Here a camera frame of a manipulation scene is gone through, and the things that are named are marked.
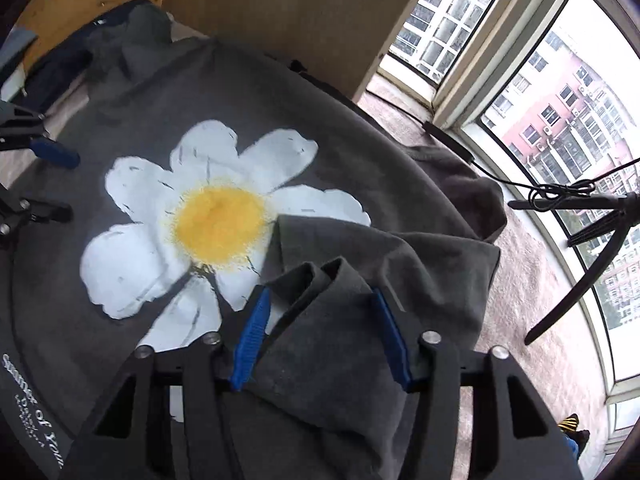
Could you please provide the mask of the oak wooden board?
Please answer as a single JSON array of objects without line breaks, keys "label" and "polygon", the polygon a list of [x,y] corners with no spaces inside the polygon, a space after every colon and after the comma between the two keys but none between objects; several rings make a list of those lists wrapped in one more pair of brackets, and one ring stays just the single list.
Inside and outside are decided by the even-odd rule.
[{"label": "oak wooden board", "polygon": [[206,35],[297,60],[356,100],[418,0],[163,0]]}]

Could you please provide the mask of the dark grey daisy hoodie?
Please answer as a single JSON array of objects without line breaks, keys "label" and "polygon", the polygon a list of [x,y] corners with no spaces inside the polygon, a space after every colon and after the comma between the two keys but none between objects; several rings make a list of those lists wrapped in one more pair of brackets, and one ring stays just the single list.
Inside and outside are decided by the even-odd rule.
[{"label": "dark grey daisy hoodie", "polygon": [[267,55],[172,36],[133,3],[56,56],[88,101],[13,183],[66,203],[1,267],[2,411],[50,477],[137,346],[227,325],[259,285],[268,340],[227,398],[250,479],[393,479],[416,401],[367,310],[388,290],[422,328],[476,344],[506,226],[498,185],[446,148],[405,146]]}]

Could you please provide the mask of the navy blue folded shirt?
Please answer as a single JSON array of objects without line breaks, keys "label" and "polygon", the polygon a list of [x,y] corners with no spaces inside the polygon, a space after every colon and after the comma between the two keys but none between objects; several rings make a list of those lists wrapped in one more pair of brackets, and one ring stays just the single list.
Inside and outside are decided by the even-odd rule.
[{"label": "navy blue folded shirt", "polygon": [[105,23],[104,18],[96,18],[85,24],[35,62],[14,103],[44,114],[90,66],[93,55],[88,38]]}]

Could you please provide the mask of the black yellow striped garment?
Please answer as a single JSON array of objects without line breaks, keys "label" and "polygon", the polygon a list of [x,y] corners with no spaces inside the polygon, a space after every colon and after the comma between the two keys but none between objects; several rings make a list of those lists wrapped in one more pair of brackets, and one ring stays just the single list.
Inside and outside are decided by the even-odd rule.
[{"label": "black yellow striped garment", "polygon": [[570,414],[558,423],[558,427],[567,437],[578,440],[589,440],[590,431],[579,429],[579,416],[576,413]]}]

